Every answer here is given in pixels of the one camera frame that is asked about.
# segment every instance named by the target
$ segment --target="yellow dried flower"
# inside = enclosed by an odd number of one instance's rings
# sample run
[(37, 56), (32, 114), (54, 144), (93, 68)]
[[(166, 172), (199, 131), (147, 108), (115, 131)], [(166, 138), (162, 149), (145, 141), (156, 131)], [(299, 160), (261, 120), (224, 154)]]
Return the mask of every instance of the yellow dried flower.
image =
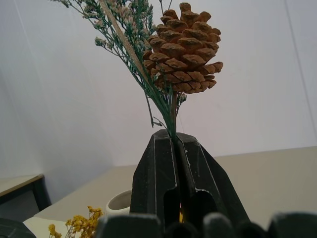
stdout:
[[(65, 238), (73, 238), (76, 233), (80, 233), (81, 238), (93, 238), (95, 235), (98, 219), (104, 213), (100, 208), (94, 209), (92, 206), (88, 206), (89, 218), (85, 218), (80, 215), (76, 215), (73, 219), (67, 220), (65, 223), (68, 229), (68, 233)], [(61, 238), (61, 234), (55, 230), (55, 225), (49, 225), (50, 238)]]

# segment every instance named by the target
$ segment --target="floral arrangement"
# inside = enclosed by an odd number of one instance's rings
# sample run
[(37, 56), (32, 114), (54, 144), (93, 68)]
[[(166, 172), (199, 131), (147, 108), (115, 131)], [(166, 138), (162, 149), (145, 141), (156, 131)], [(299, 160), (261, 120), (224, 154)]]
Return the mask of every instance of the floral arrangement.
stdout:
[[(89, 218), (77, 215), (74, 216), (73, 220), (69, 219), (65, 224), (67, 227), (67, 234), (65, 238), (75, 238), (76, 234), (80, 234), (81, 238), (93, 238), (95, 235), (97, 223), (99, 217), (104, 213), (100, 208), (94, 209), (88, 206)], [(50, 238), (61, 238), (61, 233), (55, 230), (55, 225), (49, 225)]]
[[(103, 35), (95, 44), (123, 61), (144, 91), (152, 126), (164, 126), (176, 141), (176, 117), (186, 94), (212, 88), (213, 74), (223, 67), (221, 62), (207, 64), (220, 41), (220, 31), (207, 24), (211, 15), (193, 13), (181, 3), (178, 18), (172, 9), (163, 11), (159, 0), (163, 24), (155, 27), (148, 0), (53, 1), (74, 8)], [(165, 123), (152, 116), (149, 99)]]

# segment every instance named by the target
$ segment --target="wooden stick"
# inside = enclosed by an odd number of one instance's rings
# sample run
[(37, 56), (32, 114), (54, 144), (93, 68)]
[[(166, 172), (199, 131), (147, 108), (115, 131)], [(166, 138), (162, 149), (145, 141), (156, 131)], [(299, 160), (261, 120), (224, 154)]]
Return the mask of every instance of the wooden stick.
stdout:
[(140, 71), (140, 73), (142, 74), (142, 76), (144, 77), (144, 80), (148, 83), (148, 78), (146, 73), (143, 70), (143, 66), (140, 63), (137, 55), (135, 54), (134, 50), (132, 49), (130, 43), (128, 42), (127, 38), (124, 36), (121, 28), (119, 27), (116, 19), (114, 18), (113, 14), (111, 13), (108, 5), (106, 4), (106, 0), (98, 0), (101, 8), (104, 10), (106, 16), (108, 17), (108, 19), (112, 22), (116, 33), (118, 34), (119, 38), (122, 41), (123, 46), (125, 47), (126, 51), (128, 52), (129, 56), (131, 57), (131, 59), (133, 60), (133, 62), (135, 63), (136, 67), (138, 68), (138, 70)]

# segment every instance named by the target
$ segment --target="dried flower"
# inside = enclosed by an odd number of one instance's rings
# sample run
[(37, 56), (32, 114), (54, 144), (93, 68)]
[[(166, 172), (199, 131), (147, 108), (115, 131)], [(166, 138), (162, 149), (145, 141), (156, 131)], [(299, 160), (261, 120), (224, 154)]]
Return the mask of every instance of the dried flower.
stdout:
[(179, 92), (156, 87), (146, 69), (142, 66), (143, 53), (151, 50), (148, 43), (155, 32), (153, 25), (153, 6), (148, 0), (53, 0), (72, 7), (78, 11), (105, 38), (96, 37), (96, 46), (120, 57), (130, 70), (133, 78), (144, 90), (151, 125), (162, 126), (154, 122), (149, 98), (161, 112), (165, 128), (172, 139), (176, 139), (176, 114), (180, 104)]
[[(96, 232), (96, 227), (99, 217), (104, 213), (100, 208), (94, 209), (92, 206), (88, 206), (89, 218), (85, 218), (80, 215), (73, 217), (73, 220), (67, 220), (67, 234), (65, 238), (74, 238), (77, 233), (80, 233), (81, 238), (93, 238)], [(49, 225), (50, 238), (61, 238), (61, 234), (56, 232), (55, 225)]]

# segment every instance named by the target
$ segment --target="black plastic holder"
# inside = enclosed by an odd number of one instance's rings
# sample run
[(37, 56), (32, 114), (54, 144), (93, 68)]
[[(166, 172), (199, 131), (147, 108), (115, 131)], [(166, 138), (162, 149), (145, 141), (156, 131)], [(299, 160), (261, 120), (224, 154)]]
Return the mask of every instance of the black plastic holder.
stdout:
[(130, 215), (101, 219), (97, 238), (317, 238), (316, 215), (275, 216), (267, 232), (252, 223), (224, 169), (195, 137), (177, 135), (176, 145), (166, 130), (152, 135)]

